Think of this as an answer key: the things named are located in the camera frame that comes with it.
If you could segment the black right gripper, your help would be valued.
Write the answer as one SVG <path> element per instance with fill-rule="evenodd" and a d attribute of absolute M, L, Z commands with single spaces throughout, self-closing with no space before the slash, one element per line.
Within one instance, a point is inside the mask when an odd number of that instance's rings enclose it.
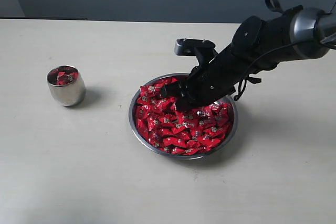
<path fill-rule="evenodd" d="M 194 67 L 186 80 L 160 88 L 162 98 L 176 97 L 176 111 L 190 111 L 232 94 L 234 85 L 247 76 L 252 47 L 229 44 L 208 64 Z"/>

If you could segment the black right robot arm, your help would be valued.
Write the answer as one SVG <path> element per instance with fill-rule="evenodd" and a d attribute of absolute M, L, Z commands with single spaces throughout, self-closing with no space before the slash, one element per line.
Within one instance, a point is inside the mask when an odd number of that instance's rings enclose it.
<path fill-rule="evenodd" d="M 194 56 L 198 65 L 188 77 L 160 89 L 163 98 L 175 97 L 178 111 L 207 106 L 226 95 L 239 100 L 247 83 L 261 82 L 256 74 L 279 63 L 319 59 L 335 48 L 335 14 L 297 6 L 278 18 L 246 19 L 221 52 L 209 40 L 178 39 L 178 56 Z"/>

